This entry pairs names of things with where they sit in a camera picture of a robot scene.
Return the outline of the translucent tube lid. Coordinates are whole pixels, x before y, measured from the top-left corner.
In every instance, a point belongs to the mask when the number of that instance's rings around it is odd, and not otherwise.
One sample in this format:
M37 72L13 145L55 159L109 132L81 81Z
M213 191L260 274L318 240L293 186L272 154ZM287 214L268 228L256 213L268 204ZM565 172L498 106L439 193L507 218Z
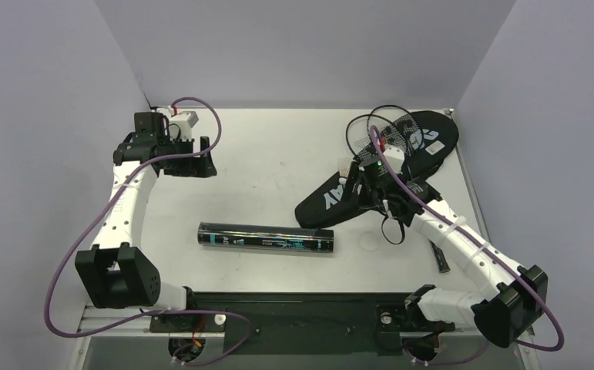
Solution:
M364 232L359 238L359 247L366 252L375 252L381 249L381 242L373 232Z

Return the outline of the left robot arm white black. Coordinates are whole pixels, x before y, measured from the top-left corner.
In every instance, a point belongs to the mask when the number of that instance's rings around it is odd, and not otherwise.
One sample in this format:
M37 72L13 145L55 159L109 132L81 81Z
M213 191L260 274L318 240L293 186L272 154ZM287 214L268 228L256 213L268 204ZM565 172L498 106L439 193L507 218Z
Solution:
M141 248L149 196L162 174L171 177L214 177L216 168L204 150L210 139L192 137L196 112L139 112L134 129L113 153L113 206L99 219L89 249L79 251L75 268L97 308L167 310L180 331L191 331L200 310L190 304L188 287L167 283Z

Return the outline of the black shuttlecock tube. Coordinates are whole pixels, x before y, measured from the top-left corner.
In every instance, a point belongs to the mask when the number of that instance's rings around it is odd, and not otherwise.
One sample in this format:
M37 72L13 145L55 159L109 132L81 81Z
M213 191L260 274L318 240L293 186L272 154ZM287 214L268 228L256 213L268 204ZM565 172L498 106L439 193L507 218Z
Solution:
M324 254L334 251L334 232L327 229L202 222L197 230L197 241L208 247Z

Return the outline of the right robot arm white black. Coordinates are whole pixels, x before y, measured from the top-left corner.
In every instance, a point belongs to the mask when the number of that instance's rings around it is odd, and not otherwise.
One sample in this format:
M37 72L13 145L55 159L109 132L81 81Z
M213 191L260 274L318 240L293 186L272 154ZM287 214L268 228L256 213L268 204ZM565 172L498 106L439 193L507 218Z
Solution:
M506 348L549 314L547 273L502 254L467 226L426 181L393 177L377 157L364 162L342 158L337 174L343 200L377 210L427 238L475 285L473 291L434 284L416 290L405 301L405 318L414 330L423 331L434 322L467 326Z

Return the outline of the white shuttlecock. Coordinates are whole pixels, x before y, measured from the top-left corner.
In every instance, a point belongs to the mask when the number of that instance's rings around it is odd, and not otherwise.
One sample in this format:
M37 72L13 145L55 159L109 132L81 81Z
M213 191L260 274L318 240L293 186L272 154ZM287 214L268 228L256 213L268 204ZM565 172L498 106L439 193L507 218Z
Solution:
M340 158L337 161L338 173L339 173L340 178L348 178L349 177L352 163L353 163L353 160L348 157Z

